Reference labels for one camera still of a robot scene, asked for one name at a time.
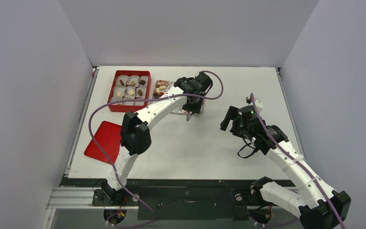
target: white tabletop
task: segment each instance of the white tabletop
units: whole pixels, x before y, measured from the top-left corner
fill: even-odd
[[[107,103],[117,70],[150,71],[151,91],[156,80],[175,81],[180,77],[194,77],[201,70],[218,74],[224,83],[224,94],[214,101],[205,102],[204,114],[189,122],[184,115],[170,114],[151,131],[152,145],[135,162],[129,178],[135,179],[288,179],[281,169],[261,152],[248,159],[239,158],[236,152],[244,145],[242,139],[220,130],[220,123],[230,105],[243,107],[245,97],[253,92],[262,100],[262,118],[268,125],[283,130],[299,152],[291,119],[275,68],[247,67],[130,67],[101,66],[94,84],[86,117],[75,148],[69,178],[105,178],[112,167],[84,155],[91,141],[88,120],[91,113]],[[219,94],[218,80],[210,75],[214,86],[207,96]],[[121,125],[124,113],[114,113],[108,108],[99,111],[92,121],[96,132],[102,121]],[[242,155],[251,153],[250,148]]]

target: screw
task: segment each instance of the screw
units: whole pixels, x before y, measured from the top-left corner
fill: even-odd
[[[134,201],[134,202],[137,202],[138,200],[137,200],[137,198],[136,197],[132,197],[132,200]]]
[[[241,194],[235,194],[235,200],[236,201],[242,201],[242,195]]]

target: gray wall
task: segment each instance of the gray wall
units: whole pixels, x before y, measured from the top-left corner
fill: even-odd
[[[0,228],[39,228],[92,68],[56,0],[0,0]]]
[[[59,0],[93,64],[281,66],[318,0]]]
[[[320,0],[281,73],[308,163],[366,228],[366,1]]]

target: red box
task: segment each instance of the red box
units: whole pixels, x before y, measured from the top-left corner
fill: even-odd
[[[113,80],[113,84],[112,84],[112,88],[110,89],[110,95],[109,95],[109,99],[107,100],[108,103],[110,103],[110,100],[113,97],[113,90],[114,87],[116,85],[117,82],[117,78],[120,75],[127,75],[127,76],[132,76],[132,75],[137,75],[137,76],[148,76],[148,82],[147,82],[147,86],[146,86],[146,94],[145,94],[145,99],[148,99],[148,96],[150,94],[150,87],[151,87],[151,74],[149,73],[149,71],[128,71],[128,70],[118,70],[116,71],[116,75],[114,76],[114,80]],[[127,111],[132,111],[132,112],[136,112],[138,110],[141,110],[143,108],[145,108],[148,105],[148,102],[144,102],[143,106],[126,106],[126,105],[110,105],[109,109],[112,112],[127,112]]]

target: red tray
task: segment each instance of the red tray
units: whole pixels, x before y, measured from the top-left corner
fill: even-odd
[[[96,141],[110,156],[110,159],[113,162],[116,162],[117,156],[119,155],[120,151],[120,141],[121,141],[120,132],[121,132],[120,125],[103,121],[94,135]],[[99,148],[93,142],[93,140],[89,142],[89,145],[88,147],[86,147],[84,154],[88,157],[110,164],[110,161],[99,150]]]
[[[144,75],[147,75],[148,76],[148,83],[147,83],[147,86],[146,86],[145,99],[148,99],[148,96],[150,94],[150,88],[151,88],[151,74],[149,73],[149,71],[118,70],[118,71],[116,71],[116,75],[114,76],[112,88],[110,89],[109,99],[107,100],[108,103],[110,102],[110,100],[113,97],[113,90],[114,90],[114,87],[116,85],[117,78],[120,75],[127,75],[127,76],[132,76],[132,75],[144,76]],[[139,110],[145,108],[147,105],[148,105],[148,102],[144,102],[143,106],[110,105],[109,109],[112,112],[127,112],[127,111],[136,112],[136,111],[139,111]]]

